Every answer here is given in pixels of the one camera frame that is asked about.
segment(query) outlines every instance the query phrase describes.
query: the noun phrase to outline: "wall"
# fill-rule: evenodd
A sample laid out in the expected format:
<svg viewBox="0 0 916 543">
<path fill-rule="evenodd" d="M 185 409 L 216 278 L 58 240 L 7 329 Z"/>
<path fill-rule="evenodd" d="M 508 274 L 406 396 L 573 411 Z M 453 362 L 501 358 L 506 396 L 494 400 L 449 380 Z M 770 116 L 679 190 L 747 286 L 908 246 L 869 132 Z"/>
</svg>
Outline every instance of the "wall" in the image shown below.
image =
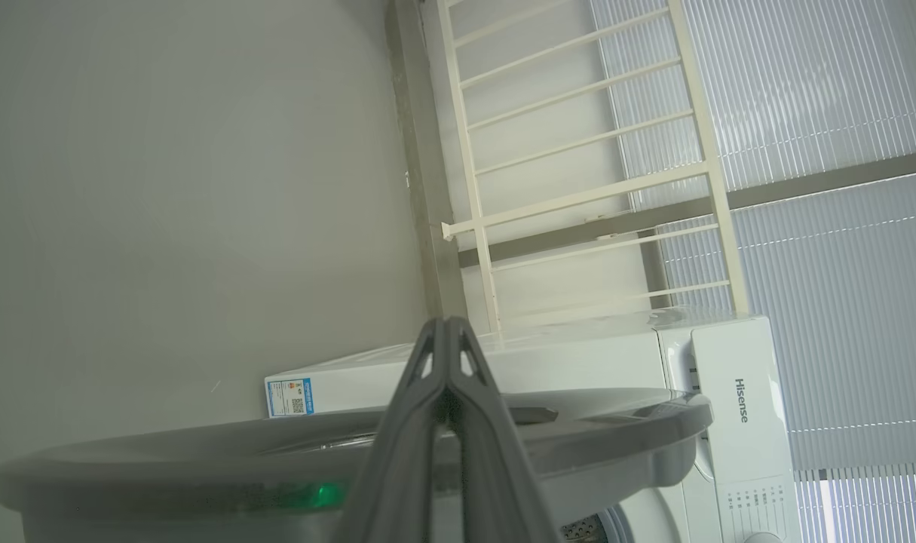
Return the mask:
<svg viewBox="0 0 916 543">
<path fill-rule="evenodd" d="M 255 419 L 265 375 L 416 334 L 381 12 L 0 0 L 0 461 Z"/>
<path fill-rule="evenodd" d="M 467 185 L 458 147 L 457 124 L 444 64 L 443 35 L 437 3 L 423 4 L 424 34 L 431 62 L 434 96 L 444 148 L 455 220 L 470 219 Z M 509 15 L 534 7 L 528 0 L 465 0 L 451 9 L 456 38 Z M 595 31 L 587 2 L 566 2 L 458 49 L 462 79 L 491 71 L 534 52 Z M 589 44 L 521 66 L 464 91 L 469 123 L 527 106 L 604 79 L 598 44 Z M 477 169 L 501 164 L 613 130 L 607 93 L 592 93 L 520 117 L 471 131 Z M 562 154 L 478 176 L 485 214 L 515 209 L 622 181 L 617 142 L 608 139 Z M 597 216 L 629 210 L 627 200 L 612 198 L 488 229 L 489 243 L 513 240 Z M 458 235 L 461 250 L 474 247 L 473 234 Z M 528 258 L 548 256 L 536 254 Z M 486 330 L 479 268 L 462 269 L 472 324 Z M 495 272 L 495 292 L 503 327 L 528 326 L 574 318 L 574 307 L 598 305 L 603 313 L 648 309 L 647 299 L 623 302 L 648 291 L 638 247 L 582 255 L 553 264 Z M 587 309 L 581 315 L 588 316 Z"/>
</svg>

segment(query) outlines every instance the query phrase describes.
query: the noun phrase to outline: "washing machine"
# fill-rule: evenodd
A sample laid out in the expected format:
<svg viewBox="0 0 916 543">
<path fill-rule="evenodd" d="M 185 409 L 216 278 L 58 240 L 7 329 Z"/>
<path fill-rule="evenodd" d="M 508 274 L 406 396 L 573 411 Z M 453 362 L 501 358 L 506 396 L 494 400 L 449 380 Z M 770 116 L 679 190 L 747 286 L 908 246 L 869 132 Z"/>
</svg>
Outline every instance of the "washing machine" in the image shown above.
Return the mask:
<svg viewBox="0 0 916 543">
<path fill-rule="evenodd" d="M 701 392 L 714 422 L 681 482 L 647 488 L 563 526 L 582 543 L 801 540 L 792 460 L 766 317 L 676 307 L 479 336 L 500 391 Z M 271 419 L 388 405 L 412 345 L 269 376 Z"/>
</svg>

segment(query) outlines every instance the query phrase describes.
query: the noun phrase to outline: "metal rack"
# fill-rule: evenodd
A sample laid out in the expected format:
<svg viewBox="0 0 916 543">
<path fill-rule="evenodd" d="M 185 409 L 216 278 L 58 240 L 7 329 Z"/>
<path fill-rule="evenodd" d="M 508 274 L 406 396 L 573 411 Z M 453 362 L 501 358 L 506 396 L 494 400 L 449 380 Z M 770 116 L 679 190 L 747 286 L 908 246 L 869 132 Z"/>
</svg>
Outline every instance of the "metal rack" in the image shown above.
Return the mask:
<svg viewBox="0 0 916 543">
<path fill-rule="evenodd" d="M 474 233 L 475 245 L 478 252 L 479 269 L 481 269 L 482 285 L 484 285 L 486 313 L 488 313 L 488 322 L 491 329 L 501 330 L 501 317 L 498 310 L 498 300 L 495 292 L 495 278 L 493 278 L 493 274 L 495 274 L 495 272 L 502 272 L 504 269 L 510 268 L 520 268 L 523 265 L 541 264 L 541 262 L 549 262 L 552 260 L 568 258 L 579 254 L 588 254 L 590 252 L 599 252 L 603 250 L 615 250 L 615 248 L 619 247 L 630 247 L 630 245 L 644 244 L 648 243 L 648 241 L 659 241 L 662 240 L 662 238 L 684 236 L 698 231 L 713 229 L 718 231 L 719 240 L 723 248 L 722 254 L 725 261 L 725 269 L 727 275 L 725 281 L 690 285 L 671 290 L 651 291 L 643 293 L 643 295 L 631 296 L 630 299 L 653 298 L 653 296 L 664 296 L 669 295 L 669 293 L 688 292 L 728 285 L 732 295 L 733 309 L 737 312 L 747 312 L 748 299 L 745 290 L 745 281 L 743 278 L 743 266 L 740 262 L 740 254 L 738 253 L 736 243 L 736 234 L 734 234 L 733 223 L 729 214 L 729 204 L 726 200 L 726 185 L 723 180 L 722 167 L 718 160 L 718 152 L 716 151 L 715 133 L 712 126 L 712 116 L 709 114 L 708 103 L 706 102 L 705 95 L 703 95 L 702 80 L 699 76 L 699 71 L 697 68 L 698 65 L 694 51 L 692 51 L 692 43 L 688 33 L 688 24 L 685 20 L 685 11 L 682 10 L 682 0 L 668 0 L 667 6 L 660 10 L 651 11 L 651 13 L 639 15 L 639 17 L 620 21 L 617 24 L 602 28 L 598 31 L 586 35 L 579 35 L 578 38 L 573 38 L 572 40 L 562 42 L 561 44 L 552 46 L 551 48 L 533 53 L 506 65 L 491 69 L 491 71 L 481 73 L 481 75 L 469 77 L 468 79 L 461 79 L 460 69 L 458 69 L 457 50 L 462 45 L 470 44 L 472 41 L 479 40 L 479 38 L 484 38 L 485 35 L 491 35 L 495 32 L 509 28 L 521 21 L 527 20 L 530 17 L 536 17 L 536 15 L 544 13 L 545 11 L 560 6 L 566 2 L 574 2 L 578 0 L 551 0 L 550 2 L 541 4 L 540 6 L 536 6 L 525 11 L 520 11 L 517 14 L 503 18 L 503 20 L 493 22 L 488 26 L 485 26 L 476 31 L 472 31 L 471 33 L 463 35 L 460 38 L 455 38 L 453 26 L 451 24 L 450 10 L 451 7 L 461 3 L 461 1 L 462 0 L 437 0 L 437 3 L 438 14 L 440 14 L 441 30 L 443 31 L 444 37 L 444 53 L 447 62 L 448 80 L 451 87 L 451 98 L 453 100 L 455 117 L 457 117 L 458 144 L 460 144 L 461 147 L 461 162 L 462 166 L 464 166 L 464 181 L 465 185 L 467 186 L 468 201 L 471 205 L 471 219 L 457 222 L 455 224 L 443 223 L 441 224 L 441 230 L 443 230 L 445 238 L 451 238 L 454 237 L 455 234 L 461 234 L 464 232 Z M 548 99 L 539 100 L 539 102 L 530 103 L 527 104 L 527 106 L 519 107 L 482 121 L 476 121 L 474 124 L 468 124 L 467 110 L 465 110 L 464 106 L 465 89 L 468 89 L 469 87 L 482 83 L 486 80 L 506 75 L 508 72 L 512 72 L 514 69 L 519 68 L 519 66 L 540 62 L 541 59 L 547 58 L 550 55 L 554 55 L 562 51 L 568 51 L 568 49 L 577 48 L 579 45 L 591 44 L 591 42 L 599 40 L 599 38 L 622 32 L 648 21 L 658 20 L 658 18 L 661 17 L 668 17 L 671 19 L 672 28 L 675 31 L 675 37 L 679 48 L 678 57 L 664 60 L 654 65 L 645 66 L 645 68 L 636 69 L 635 71 L 621 73 L 620 75 L 609 77 L 607 79 L 603 79 L 602 81 L 598 81 L 590 85 L 585 85 L 581 88 L 568 90 L 568 92 L 561 93 L 560 95 L 548 97 Z M 537 111 L 541 108 L 552 106 L 552 104 L 555 103 L 565 102 L 565 100 L 574 99 L 574 97 L 579 97 L 588 93 L 606 89 L 609 86 L 612 86 L 623 80 L 640 77 L 651 72 L 660 71 L 660 69 L 670 68 L 671 66 L 677 65 L 682 66 L 682 73 L 684 73 L 685 76 L 685 86 L 686 89 L 688 89 L 689 100 L 692 105 L 692 107 L 689 109 L 679 111 L 677 113 L 672 113 L 671 115 L 651 119 L 650 121 L 644 121 L 644 123 L 631 124 L 629 127 L 618 127 L 616 130 L 606 131 L 606 133 L 601 133 L 595 135 L 594 137 L 572 141 L 571 143 L 560 145 L 541 152 L 524 155 L 524 157 L 513 158 L 510 159 L 510 161 L 499 162 L 499 164 L 493 164 L 484 167 L 475 164 L 470 141 L 471 130 L 476 130 L 476 128 L 479 127 L 489 126 L 490 124 L 500 123 L 500 121 L 506 121 L 519 115 Z M 669 123 L 669 121 L 688 117 L 695 119 L 699 146 L 703 156 L 703 160 L 701 162 L 667 169 L 646 176 L 638 176 L 637 178 L 625 179 L 624 181 L 620 181 L 618 183 L 612 183 L 612 185 L 600 186 L 596 189 L 584 190 L 584 192 L 576 192 L 572 193 L 572 195 L 552 198 L 550 200 L 544 200 L 528 206 L 517 207 L 516 209 L 512 210 L 504 210 L 504 212 L 501 213 L 488 214 L 488 216 L 483 213 L 481 195 L 479 194 L 478 185 L 479 175 L 505 168 L 511 168 L 519 164 L 525 164 L 526 162 L 536 161 L 539 158 L 557 155 L 559 152 L 569 151 L 571 149 L 576 149 L 585 145 L 591 145 L 598 141 L 620 137 L 620 135 L 623 134 L 634 133 L 634 131 L 643 130 L 643 128 L 657 126 L 657 124 Z M 489 251 L 488 244 L 488 234 L 486 234 L 486 228 L 488 227 L 514 220 L 525 219 L 526 217 L 530 216 L 539 216 L 539 214 L 554 212 L 554 210 L 561 210 L 565 209 L 566 207 L 578 206 L 596 200 L 625 195 L 629 192 L 636 192 L 636 190 L 648 189 L 651 186 L 663 185 L 664 183 L 671 183 L 679 181 L 680 179 L 688 179 L 692 178 L 693 176 L 702 175 L 706 176 L 709 184 L 709 198 L 712 199 L 713 216 L 715 219 L 715 223 L 713 224 L 679 230 L 671 233 L 663 233 L 654 236 L 636 238 L 635 240 L 619 241 L 619 243 L 603 244 L 598 245 L 598 247 L 586 247 L 582 248 L 582 250 L 573 250 L 554 256 L 534 258 L 522 262 L 515 262 L 515 264 L 492 265 L 491 251 Z"/>
</svg>

